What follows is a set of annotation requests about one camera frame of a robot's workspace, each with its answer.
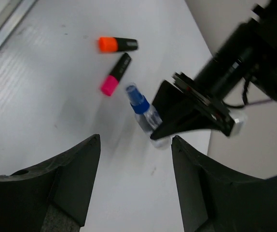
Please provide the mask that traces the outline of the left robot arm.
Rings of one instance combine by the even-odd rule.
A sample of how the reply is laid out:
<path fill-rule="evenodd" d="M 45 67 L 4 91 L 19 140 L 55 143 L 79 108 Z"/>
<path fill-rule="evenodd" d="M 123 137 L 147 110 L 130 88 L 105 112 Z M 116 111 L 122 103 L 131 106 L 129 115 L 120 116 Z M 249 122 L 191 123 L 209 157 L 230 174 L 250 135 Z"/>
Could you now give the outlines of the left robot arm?
<path fill-rule="evenodd" d="M 246 118 L 224 99 L 240 80 L 243 106 L 249 106 L 250 84 L 277 102 L 277 0 L 253 12 L 258 19 L 240 24 L 195 78 L 175 73 L 173 83 L 160 85 L 153 103 L 163 122 L 151 139 L 204 129 L 239 134 Z"/>

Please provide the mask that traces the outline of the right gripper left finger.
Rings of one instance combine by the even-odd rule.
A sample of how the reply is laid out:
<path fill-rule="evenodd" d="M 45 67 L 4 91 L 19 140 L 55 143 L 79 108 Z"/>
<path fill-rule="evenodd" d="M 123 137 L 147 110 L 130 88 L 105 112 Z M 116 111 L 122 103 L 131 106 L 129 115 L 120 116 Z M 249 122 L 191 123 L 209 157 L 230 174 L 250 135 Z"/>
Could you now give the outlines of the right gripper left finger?
<path fill-rule="evenodd" d="M 0 175 L 0 232 L 78 232 L 85 225 L 100 136 L 12 175 Z"/>

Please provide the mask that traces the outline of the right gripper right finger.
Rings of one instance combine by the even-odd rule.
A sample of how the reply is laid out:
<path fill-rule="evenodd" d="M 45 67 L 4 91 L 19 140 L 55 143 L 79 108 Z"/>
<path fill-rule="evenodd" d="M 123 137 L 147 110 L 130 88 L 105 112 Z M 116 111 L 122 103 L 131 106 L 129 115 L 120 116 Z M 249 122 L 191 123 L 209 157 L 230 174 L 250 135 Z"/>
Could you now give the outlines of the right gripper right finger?
<path fill-rule="evenodd" d="M 186 232 L 277 232 L 277 175 L 240 173 L 179 136 L 172 158 Z"/>

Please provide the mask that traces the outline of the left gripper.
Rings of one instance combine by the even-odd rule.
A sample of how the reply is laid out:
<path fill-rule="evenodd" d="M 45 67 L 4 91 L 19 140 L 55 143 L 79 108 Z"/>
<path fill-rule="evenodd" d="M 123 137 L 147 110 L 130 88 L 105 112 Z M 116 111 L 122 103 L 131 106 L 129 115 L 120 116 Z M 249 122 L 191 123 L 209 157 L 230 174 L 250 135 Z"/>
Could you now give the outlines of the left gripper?
<path fill-rule="evenodd" d="M 196 130 L 233 135 L 235 120 L 221 101 L 184 73 L 174 73 L 172 78 L 175 87 L 164 80 L 152 101 L 162 119 L 162 124 L 151 134 L 152 140 Z"/>

